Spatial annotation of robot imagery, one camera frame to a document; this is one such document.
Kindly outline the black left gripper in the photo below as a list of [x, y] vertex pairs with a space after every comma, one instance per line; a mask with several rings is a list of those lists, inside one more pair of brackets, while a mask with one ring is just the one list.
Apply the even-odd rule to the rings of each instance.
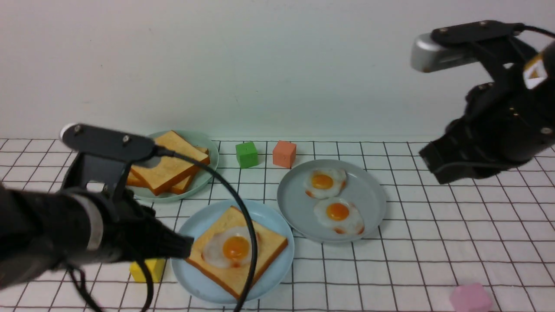
[[161, 258], [186, 259], [194, 238], [183, 236], [155, 217], [155, 211], [125, 190], [117, 199], [100, 205], [103, 233], [99, 252], [108, 263]]

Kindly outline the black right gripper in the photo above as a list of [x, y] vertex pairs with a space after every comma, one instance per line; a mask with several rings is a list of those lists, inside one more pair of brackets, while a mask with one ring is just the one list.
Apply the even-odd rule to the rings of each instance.
[[554, 146], [554, 82], [533, 89], [521, 85], [504, 99], [478, 111], [486, 96], [468, 95], [463, 117], [419, 151], [441, 185], [462, 179], [486, 179], [530, 162]]

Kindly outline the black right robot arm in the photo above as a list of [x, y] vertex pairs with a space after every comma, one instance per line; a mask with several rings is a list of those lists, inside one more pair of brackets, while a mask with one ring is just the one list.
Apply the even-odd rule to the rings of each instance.
[[472, 88], [463, 115], [419, 151], [441, 185], [518, 168], [554, 144], [554, 44], [530, 59], [514, 43], [497, 55], [470, 47], [492, 81]]

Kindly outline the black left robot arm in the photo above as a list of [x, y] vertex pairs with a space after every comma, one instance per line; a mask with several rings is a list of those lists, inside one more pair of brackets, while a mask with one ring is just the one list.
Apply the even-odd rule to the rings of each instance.
[[194, 239], [175, 233], [130, 192], [1, 189], [1, 289], [48, 270], [190, 255]]

